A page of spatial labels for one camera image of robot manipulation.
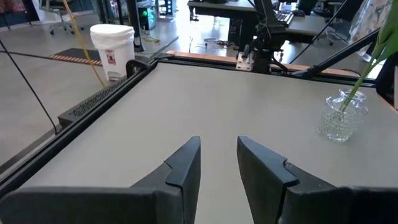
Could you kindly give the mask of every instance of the black mat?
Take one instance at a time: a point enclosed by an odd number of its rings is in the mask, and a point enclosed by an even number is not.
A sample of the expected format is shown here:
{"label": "black mat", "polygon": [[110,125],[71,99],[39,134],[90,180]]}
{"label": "black mat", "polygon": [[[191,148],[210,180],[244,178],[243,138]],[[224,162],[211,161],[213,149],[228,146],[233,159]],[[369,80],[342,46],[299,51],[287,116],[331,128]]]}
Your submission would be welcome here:
{"label": "black mat", "polygon": [[[102,66],[101,59],[100,59],[100,54],[98,53],[97,50],[87,50],[88,55],[90,56],[91,61],[93,62],[93,65],[96,66]],[[82,63],[89,65],[90,63],[86,59],[86,55],[83,51],[83,49],[68,49],[61,51],[59,53],[55,53],[53,55],[50,55],[51,59],[54,60],[59,60],[63,62],[73,62],[73,63]]]}

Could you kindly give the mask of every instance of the table leg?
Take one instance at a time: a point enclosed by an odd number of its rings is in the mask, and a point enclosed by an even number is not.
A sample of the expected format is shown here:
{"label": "table leg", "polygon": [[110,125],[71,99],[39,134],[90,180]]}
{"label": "table leg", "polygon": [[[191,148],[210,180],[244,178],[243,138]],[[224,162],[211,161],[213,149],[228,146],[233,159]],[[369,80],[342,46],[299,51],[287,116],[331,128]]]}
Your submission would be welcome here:
{"label": "table leg", "polygon": [[8,30],[11,30],[10,25],[8,24],[7,19],[6,19],[6,13],[1,13],[1,17],[2,17],[5,25],[7,26]]}
{"label": "table leg", "polygon": [[241,25],[239,51],[244,50],[246,44],[250,44],[253,40],[253,36],[256,33],[256,22],[253,19],[243,19]]}
{"label": "table leg", "polygon": [[24,8],[25,8],[25,18],[28,21],[29,25],[32,25],[32,21],[30,21],[30,13],[27,8],[27,4],[26,4],[25,0],[22,0],[22,4],[24,5]]}
{"label": "table leg", "polygon": [[108,20],[106,19],[104,5],[103,5],[102,0],[97,0],[97,5],[98,5],[98,10],[99,10],[99,18],[101,19],[101,22],[103,24],[108,23]]}
{"label": "table leg", "polygon": [[124,21],[123,21],[123,13],[122,13],[122,3],[120,2],[120,0],[116,0],[116,3],[118,4],[119,24],[123,25]]}
{"label": "table leg", "polygon": [[127,9],[129,11],[130,26],[133,26],[134,32],[134,51],[143,52],[145,48],[141,40],[140,23],[138,15],[137,0],[126,1]]}

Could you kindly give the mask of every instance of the office chair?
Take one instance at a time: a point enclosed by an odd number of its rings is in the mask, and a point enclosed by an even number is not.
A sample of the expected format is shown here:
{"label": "office chair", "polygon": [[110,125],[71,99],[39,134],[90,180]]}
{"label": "office chair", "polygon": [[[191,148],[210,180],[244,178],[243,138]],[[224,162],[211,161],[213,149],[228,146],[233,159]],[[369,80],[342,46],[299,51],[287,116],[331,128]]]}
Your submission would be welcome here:
{"label": "office chair", "polygon": [[[75,0],[67,0],[67,3],[71,4],[74,1]],[[56,22],[55,24],[50,26],[51,35],[54,35],[54,30],[56,28],[61,28],[61,27],[63,27],[65,31],[69,30],[71,34],[75,34],[75,31],[72,28],[72,24],[63,20],[62,16],[67,15],[68,12],[65,9],[62,0],[40,0],[40,9],[46,12],[57,14],[58,16],[61,17],[61,22]]]}
{"label": "office chair", "polygon": [[310,15],[317,2],[318,0],[299,0],[297,8],[303,11],[306,15]]}

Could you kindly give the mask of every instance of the white bucket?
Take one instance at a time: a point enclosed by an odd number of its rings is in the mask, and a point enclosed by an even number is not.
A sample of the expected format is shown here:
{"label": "white bucket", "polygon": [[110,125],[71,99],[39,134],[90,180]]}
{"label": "white bucket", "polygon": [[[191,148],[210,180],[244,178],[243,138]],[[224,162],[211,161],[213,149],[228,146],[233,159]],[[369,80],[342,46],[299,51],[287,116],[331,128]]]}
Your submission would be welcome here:
{"label": "white bucket", "polygon": [[134,29],[124,25],[98,24],[90,28],[108,81],[126,76],[126,63],[134,59]]}

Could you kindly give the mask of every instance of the cable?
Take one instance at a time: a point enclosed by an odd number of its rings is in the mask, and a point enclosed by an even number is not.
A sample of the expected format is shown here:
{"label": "cable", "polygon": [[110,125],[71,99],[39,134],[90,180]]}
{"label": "cable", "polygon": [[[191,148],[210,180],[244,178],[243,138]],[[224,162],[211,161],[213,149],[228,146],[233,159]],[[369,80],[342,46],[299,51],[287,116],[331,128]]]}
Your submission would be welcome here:
{"label": "cable", "polygon": [[340,8],[337,10],[337,12],[333,15],[332,18],[330,18],[329,22],[323,27],[323,29],[321,30],[321,32],[319,32],[312,40],[311,42],[295,57],[293,58],[293,60],[290,62],[293,63],[296,59],[298,59],[318,38],[319,36],[321,36],[321,34],[323,33],[323,31],[325,31],[325,29],[331,24],[331,22],[333,20],[335,20],[337,14],[341,11],[341,9],[343,8],[343,6],[346,4],[347,0],[345,0],[342,5],[340,6]]}
{"label": "cable", "polygon": [[352,70],[352,69],[349,69],[349,68],[342,68],[340,70],[344,70],[344,71],[347,71],[347,72],[352,72],[352,73],[355,73],[355,74],[361,76],[361,74],[359,72],[357,72],[356,70]]}
{"label": "cable", "polygon": [[15,62],[15,60],[13,59],[13,57],[11,56],[10,52],[7,50],[6,46],[4,46],[3,42],[0,39],[0,44],[1,47],[3,47],[4,51],[6,52],[6,54],[8,55],[8,57],[11,59],[12,63],[14,64],[14,66],[17,68],[18,72],[20,73],[20,75],[22,75],[22,77],[24,78],[26,84],[29,86],[30,90],[32,91],[33,95],[35,95],[36,100],[40,103],[40,106],[42,107],[42,109],[44,110],[44,113],[47,115],[47,117],[49,118],[52,127],[54,128],[54,133],[58,134],[57,128],[55,127],[55,124],[53,122],[53,120],[51,119],[49,112],[47,112],[47,110],[44,108],[44,105],[42,103],[42,101],[40,100],[39,96],[37,96],[35,90],[33,89],[33,87],[30,85],[29,81],[26,79],[24,73],[22,72],[22,70],[19,68],[19,66],[17,65],[17,63]]}
{"label": "cable", "polygon": [[251,1],[251,0],[248,0],[248,2],[249,2],[249,4],[251,5],[251,6],[253,6],[253,8],[256,10],[256,13],[258,13],[258,14],[260,14],[260,15],[262,15],[262,16],[266,16],[264,13],[262,13],[262,12],[257,12],[257,9],[256,9],[256,5]]}
{"label": "cable", "polygon": [[213,37],[210,37],[210,38],[204,38],[203,41],[205,41],[205,42],[216,42],[217,40],[215,38],[213,38]]}
{"label": "cable", "polygon": [[191,45],[192,45],[192,41],[193,41],[193,37],[189,37],[190,41],[189,41],[189,51],[188,53],[191,53]]}
{"label": "cable", "polygon": [[156,44],[160,42],[159,39],[156,39],[156,38],[153,38],[152,36],[150,36],[150,32],[149,32],[148,30],[140,29],[140,31],[141,31],[142,34],[144,34],[144,35],[147,36],[147,37],[144,37],[144,38],[143,38],[144,41],[146,41],[146,42],[153,42],[153,43],[156,43]]}
{"label": "cable", "polygon": [[85,47],[85,43],[84,43],[84,41],[83,41],[83,38],[82,38],[81,35],[80,35],[79,29],[77,28],[75,19],[73,18],[73,15],[72,15],[72,12],[71,12],[71,10],[70,10],[70,8],[69,8],[69,5],[68,5],[68,3],[67,3],[66,0],[62,0],[62,1],[63,1],[63,5],[65,6],[65,9],[68,11],[70,20],[72,21],[73,29],[75,30],[75,33],[77,34],[78,41],[79,41],[81,47],[83,48],[83,51],[85,52],[86,58],[87,58],[88,62],[90,63],[91,68],[94,70],[94,73],[95,73],[95,75],[97,76],[97,79],[98,79],[99,82],[101,83],[102,87],[105,88],[105,84],[102,82],[102,79],[100,78],[100,75],[99,75],[98,72],[95,70],[94,64],[93,64],[93,62],[91,61],[90,56],[88,55],[87,49],[86,49],[86,47]]}

